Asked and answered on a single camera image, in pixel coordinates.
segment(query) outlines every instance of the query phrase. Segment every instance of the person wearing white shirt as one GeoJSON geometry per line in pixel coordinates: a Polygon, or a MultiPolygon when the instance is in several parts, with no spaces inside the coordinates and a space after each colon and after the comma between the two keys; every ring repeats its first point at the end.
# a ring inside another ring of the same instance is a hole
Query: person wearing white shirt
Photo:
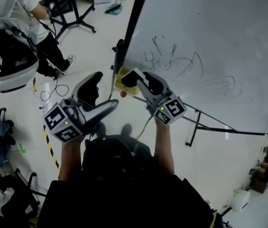
{"type": "MultiPolygon", "coordinates": [[[[37,36],[37,57],[39,58],[38,73],[53,78],[58,77],[58,70],[66,75],[75,61],[70,55],[64,59],[52,34],[38,20],[47,16],[46,7],[39,4],[40,0],[17,0],[11,18],[19,19],[32,26],[37,36]],[[48,60],[57,68],[49,65],[48,60]]],[[[0,0],[0,15],[4,12],[6,0],[0,0]]]]}

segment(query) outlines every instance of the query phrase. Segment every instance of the hazard stripe tape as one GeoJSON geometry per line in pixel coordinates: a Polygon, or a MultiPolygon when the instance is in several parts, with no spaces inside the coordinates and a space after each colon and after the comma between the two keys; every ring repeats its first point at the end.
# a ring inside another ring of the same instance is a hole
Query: hazard stripe tape
{"type": "Polygon", "coordinates": [[[33,77],[33,89],[34,89],[34,92],[37,92],[36,77],[33,77]]]}
{"type": "Polygon", "coordinates": [[[48,144],[49,152],[50,152],[50,154],[52,155],[53,161],[54,161],[55,165],[57,166],[58,170],[60,170],[59,163],[58,163],[58,161],[57,161],[57,159],[56,159],[56,157],[55,157],[55,155],[54,155],[52,146],[50,145],[49,137],[48,137],[48,133],[47,133],[47,128],[46,128],[45,125],[43,125],[43,131],[44,131],[45,139],[47,140],[47,144],[48,144]]]}

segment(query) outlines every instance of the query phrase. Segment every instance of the whiteboard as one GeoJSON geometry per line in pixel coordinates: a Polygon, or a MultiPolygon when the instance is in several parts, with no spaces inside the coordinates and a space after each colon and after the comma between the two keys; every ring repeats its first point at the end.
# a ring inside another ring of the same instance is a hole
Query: whiteboard
{"type": "Polygon", "coordinates": [[[145,0],[124,66],[238,131],[268,133],[268,0],[145,0]]]}

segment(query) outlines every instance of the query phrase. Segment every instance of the red ball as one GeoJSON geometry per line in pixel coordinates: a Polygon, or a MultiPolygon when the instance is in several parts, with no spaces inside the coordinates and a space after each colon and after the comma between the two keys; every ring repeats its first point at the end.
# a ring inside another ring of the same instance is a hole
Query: red ball
{"type": "Polygon", "coordinates": [[[120,96],[121,96],[122,98],[125,98],[125,97],[126,97],[126,92],[125,92],[125,91],[122,91],[122,92],[120,93],[120,96]]]}

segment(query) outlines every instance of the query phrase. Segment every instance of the black frame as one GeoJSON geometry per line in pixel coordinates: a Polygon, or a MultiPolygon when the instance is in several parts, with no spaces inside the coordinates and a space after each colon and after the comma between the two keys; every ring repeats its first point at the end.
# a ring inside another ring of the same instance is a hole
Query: black frame
{"type": "MultiPolygon", "coordinates": [[[[142,8],[144,6],[144,1],[145,0],[135,0],[125,38],[124,38],[124,40],[122,40],[122,39],[119,40],[118,43],[117,43],[117,46],[112,48],[112,50],[115,52],[115,61],[114,61],[114,65],[111,67],[113,69],[113,78],[112,78],[112,88],[111,88],[110,98],[111,98],[113,90],[114,90],[115,79],[116,79],[116,77],[117,77],[117,75],[119,73],[120,68],[122,67],[122,65],[124,63],[125,56],[126,56],[126,53],[128,51],[129,45],[131,43],[132,35],[134,33],[134,30],[135,30],[139,15],[140,15],[141,10],[142,10],[142,8]]],[[[141,98],[139,98],[137,96],[134,96],[134,98],[137,99],[137,100],[143,101],[143,102],[147,102],[146,100],[141,99],[141,98]]],[[[190,122],[195,123],[192,138],[191,138],[190,142],[187,142],[185,144],[186,146],[192,147],[192,144],[193,144],[193,141],[194,141],[194,138],[195,138],[197,130],[206,130],[206,131],[221,132],[221,133],[238,133],[238,134],[248,134],[248,135],[261,135],[261,136],[265,135],[265,133],[239,132],[239,131],[233,129],[232,127],[226,125],[225,123],[223,123],[223,122],[221,122],[221,121],[209,116],[208,114],[206,114],[206,113],[194,108],[193,106],[187,105],[186,103],[184,103],[184,104],[186,106],[194,109],[195,112],[198,113],[197,121],[189,119],[189,118],[187,118],[185,116],[182,117],[183,119],[186,119],[186,120],[188,120],[190,122]],[[212,119],[214,119],[214,120],[216,120],[216,121],[228,126],[230,129],[211,128],[211,127],[207,127],[207,126],[201,124],[200,123],[201,114],[204,114],[204,115],[206,115],[206,116],[208,116],[208,117],[210,117],[210,118],[212,118],[212,119]]]]}
{"type": "Polygon", "coordinates": [[[82,26],[85,26],[85,27],[91,29],[93,33],[96,33],[96,31],[95,31],[95,29],[94,29],[93,26],[91,26],[91,25],[89,25],[89,24],[87,24],[87,23],[85,23],[85,22],[83,21],[83,19],[88,15],[88,13],[89,13],[91,10],[92,10],[92,11],[95,10],[94,4],[92,4],[92,5],[88,8],[88,10],[87,10],[82,16],[79,16],[78,8],[77,8],[77,4],[76,4],[76,0],[70,0],[70,1],[71,1],[72,5],[73,5],[73,10],[74,10],[74,13],[75,13],[75,16],[76,16],[76,21],[71,22],[71,23],[67,23],[67,21],[66,21],[66,19],[65,19],[65,17],[64,17],[63,11],[62,11],[62,9],[61,9],[61,6],[60,6],[60,4],[59,4],[59,1],[58,1],[58,0],[54,0],[55,6],[56,6],[57,11],[58,11],[58,13],[59,13],[59,16],[61,17],[61,20],[62,20],[62,22],[61,22],[61,21],[58,21],[58,20],[56,20],[56,19],[53,19],[52,17],[50,18],[50,21],[51,21],[52,23],[57,23],[57,24],[59,24],[59,25],[62,26],[60,32],[56,35],[56,39],[58,40],[58,39],[60,38],[60,36],[63,34],[63,32],[64,32],[67,28],[69,28],[69,27],[71,27],[71,26],[73,26],[73,25],[82,25],[82,26]]]}

